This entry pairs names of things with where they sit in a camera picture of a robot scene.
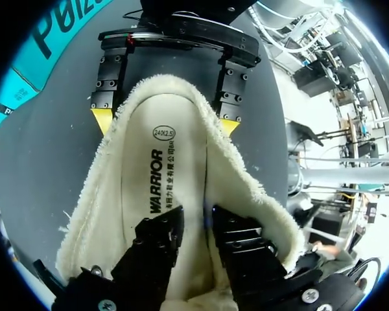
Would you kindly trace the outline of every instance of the white fleece lining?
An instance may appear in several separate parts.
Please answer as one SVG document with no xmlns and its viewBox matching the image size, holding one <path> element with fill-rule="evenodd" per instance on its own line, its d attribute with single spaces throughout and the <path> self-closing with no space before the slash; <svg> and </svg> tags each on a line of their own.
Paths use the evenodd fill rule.
<svg viewBox="0 0 389 311">
<path fill-rule="evenodd" d="M 288 271 L 293 269 L 303 250 L 304 239 L 291 215 L 275 199 L 267 196 L 260 183 L 246 172 L 240 153 L 224 134 L 214 111 L 195 86 L 172 75 L 158 75 L 141 81 L 133 88 L 128 99 L 118 109 L 116 118 L 98 147 L 78 205 L 68 225 L 69 232 L 57 254 L 56 267 L 61 276 L 68 279 L 78 275 L 82 262 L 87 262 L 93 256 L 100 256 L 97 253 L 103 253 L 109 262 L 121 258 L 125 252 L 123 229 L 110 223 L 101 227 L 100 224 L 104 220 L 98 222 L 99 227 L 95 227 L 95 217 L 101 218 L 101 215 L 107 213 L 111 213 L 110 217 L 122 214 L 120 204 L 106 206 L 108 196 L 121 197 L 121 187 L 112 187 L 110 176 L 121 171 L 124 138 L 132 113 L 140 103 L 160 94 L 179 95 L 194 103 L 198 109 L 200 120 L 207 132 L 207 206 L 211 207 L 217 203 L 241 216 L 256 218 L 265 228 L 264 236 L 278 247 L 278 258 L 284 267 Z M 98 241 L 89 238 L 93 235 L 92 232 L 96 231 L 100 236 L 122 238 L 109 238 L 109 246 L 98 245 Z M 213 237 L 209 241 L 209 247 L 215 272 L 215 286 L 225 287 L 228 284 L 214 248 Z M 104 270 L 109 271 L 112 268 L 106 267 Z"/>
</svg>

